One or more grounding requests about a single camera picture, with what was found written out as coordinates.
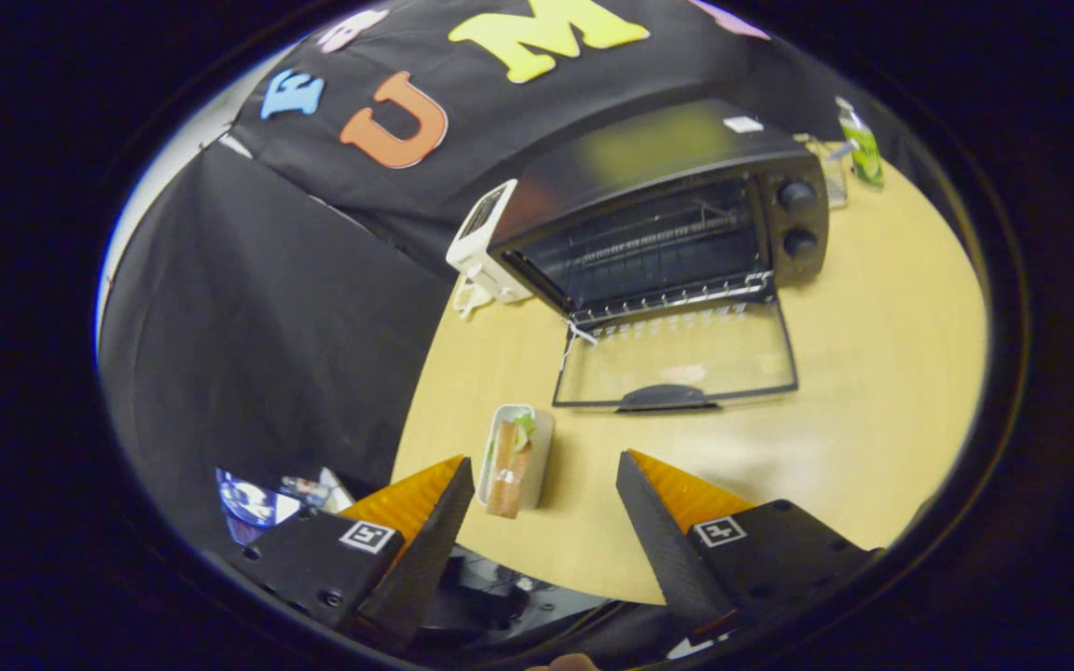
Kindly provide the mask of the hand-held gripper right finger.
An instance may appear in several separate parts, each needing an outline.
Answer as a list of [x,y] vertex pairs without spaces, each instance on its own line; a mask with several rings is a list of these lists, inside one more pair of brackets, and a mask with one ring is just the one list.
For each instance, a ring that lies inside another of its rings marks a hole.
[[790,617],[879,556],[796,502],[749,502],[638,450],[621,455],[615,488],[692,642]]

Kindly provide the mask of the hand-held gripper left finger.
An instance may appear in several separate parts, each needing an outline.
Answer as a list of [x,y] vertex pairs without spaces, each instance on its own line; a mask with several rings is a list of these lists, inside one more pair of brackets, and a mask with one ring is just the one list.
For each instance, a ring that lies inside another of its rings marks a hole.
[[224,566],[244,585],[342,636],[402,647],[421,629],[475,493],[452,456],[342,510],[291,514]]

